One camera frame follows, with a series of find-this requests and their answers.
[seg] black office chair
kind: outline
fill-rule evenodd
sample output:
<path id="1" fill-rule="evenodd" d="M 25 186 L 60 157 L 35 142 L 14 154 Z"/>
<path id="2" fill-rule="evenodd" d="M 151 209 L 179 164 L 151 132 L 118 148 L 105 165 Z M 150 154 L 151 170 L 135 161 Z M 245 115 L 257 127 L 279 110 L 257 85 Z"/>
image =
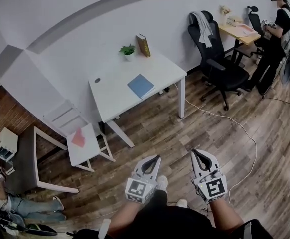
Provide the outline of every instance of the black office chair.
<path id="1" fill-rule="evenodd" d="M 237 90 L 237 88 L 248 80 L 249 74 L 235 63 L 225 59 L 225 51 L 220 39 L 218 24 L 213 20 L 213 16 L 209 12 L 202 11 L 202 13 L 207 18 L 212 29 L 213 34 L 209 36 L 212 47 L 206 48 L 205 43 L 199 42 L 200 30 L 195 17 L 193 18 L 193 24 L 188 27 L 188 32 L 201 54 L 200 67 L 206 76 L 202 80 L 215 85 L 215 88 L 203 95 L 201 100 L 204 101 L 208 95 L 219 90 L 226 104 L 224 109 L 227 111 L 229 106 L 225 92 L 234 91 L 239 96 L 241 91 Z"/>
<path id="2" fill-rule="evenodd" d="M 260 23 L 260 19 L 258 14 L 256 14 L 256 12 L 258 12 L 258 8 L 255 6 L 248 6 L 247 8 L 250 9 L 250 12 L 248 14 L 248 18 L 250 20 L 251 25 L 253 26 L 253 29 L 258 32 L 258 34 L 261 36 L 258 40 L 256 40 L 254 42 L 255 46 L 257 47 L 257 51 L 256 52 L 251 52 L 251 55 L 253 54 L 257 54 L 262 56 L 264 54 L 264 50 L 267 47 L 269 40 L 264 38 L 264 31 L 261 27 L 261 23 Z"/>

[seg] chair headrest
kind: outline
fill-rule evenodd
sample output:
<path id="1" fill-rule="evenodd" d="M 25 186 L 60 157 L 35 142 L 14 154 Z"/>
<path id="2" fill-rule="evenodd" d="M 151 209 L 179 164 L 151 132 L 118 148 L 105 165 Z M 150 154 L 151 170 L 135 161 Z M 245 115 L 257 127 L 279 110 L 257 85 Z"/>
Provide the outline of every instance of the chair headrest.
<path id="1" fill-rule="evenodd" d="M 258 8 L 255 6 L 248 6 L 247 8 L 249 8 L 252 12 L 258 12 Z"/>
<path id="2" fill-rule="evenodd" d="M 214 20 L 214 17 L 213 17 L 213 15 L 211 15 L 210 12 L 208 12 L 206 10 L 202 10 L 201 12 L 205 15 L 208 22 L 212 22 Z"/>

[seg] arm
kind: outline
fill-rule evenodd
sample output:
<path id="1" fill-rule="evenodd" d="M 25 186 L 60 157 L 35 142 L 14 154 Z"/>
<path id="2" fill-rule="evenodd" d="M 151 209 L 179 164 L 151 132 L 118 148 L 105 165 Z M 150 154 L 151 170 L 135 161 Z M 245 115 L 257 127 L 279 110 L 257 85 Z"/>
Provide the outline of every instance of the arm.
<path id="1" fill-rule="evenodd" d="M 281 38 L 283 35 L 283 29 L 278 25 L 276 29 L 266 26 L 265 30 L 267 30 L 270 34 L 274 35 L 277 38 Z"/>
<path id="2" fill-rule="evenodd" d="M 0 179 L 0 199 L 2 200 L 7 199 L 5 188 L 4 188 L 4 178 Z"/>
<path id="3" fill-rule="evenodd" d="M 223 197 L 210 202 L 210 207 L 213 212 L 216 228 L 219 230 L 229 234 L 244 224 L 241 217 L 226 203 Z"/>
<path id="4" fill-rule="evenodd" d="M 127 201 L 111 218 L 108 234 L 116 237 L 123 229 L 131 224 L 140 209 L 141 204 Z"/>

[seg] blue notebook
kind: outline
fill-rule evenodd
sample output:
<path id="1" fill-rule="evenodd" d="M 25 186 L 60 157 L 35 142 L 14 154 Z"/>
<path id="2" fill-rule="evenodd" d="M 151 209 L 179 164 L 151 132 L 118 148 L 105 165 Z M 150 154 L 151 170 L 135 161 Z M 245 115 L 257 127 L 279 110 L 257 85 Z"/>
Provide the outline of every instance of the blue notebook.
<path id="1" fill-rule="evenodd" d="M 142 74 L 138 74 L 134 79 L 132 79 L 127 86 L 139 97 L 142 98 L 148 92 L 154 89 L 154 85 L 148 79 L 146 79 Z"/>

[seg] red paper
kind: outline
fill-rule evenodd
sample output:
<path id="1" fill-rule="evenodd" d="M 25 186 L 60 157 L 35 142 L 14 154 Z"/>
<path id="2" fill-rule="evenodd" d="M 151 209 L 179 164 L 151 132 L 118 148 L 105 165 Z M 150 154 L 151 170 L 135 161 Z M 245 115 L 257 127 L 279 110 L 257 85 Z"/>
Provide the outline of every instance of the red paper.
<path id="1" fill-rule="evenodd" d="M 83 148 L 85 145 L 85 137 L 82 135 L 82 129 L 80 128 L 75 132 L 75 135 L 72 139 L 72 143 Z"/>

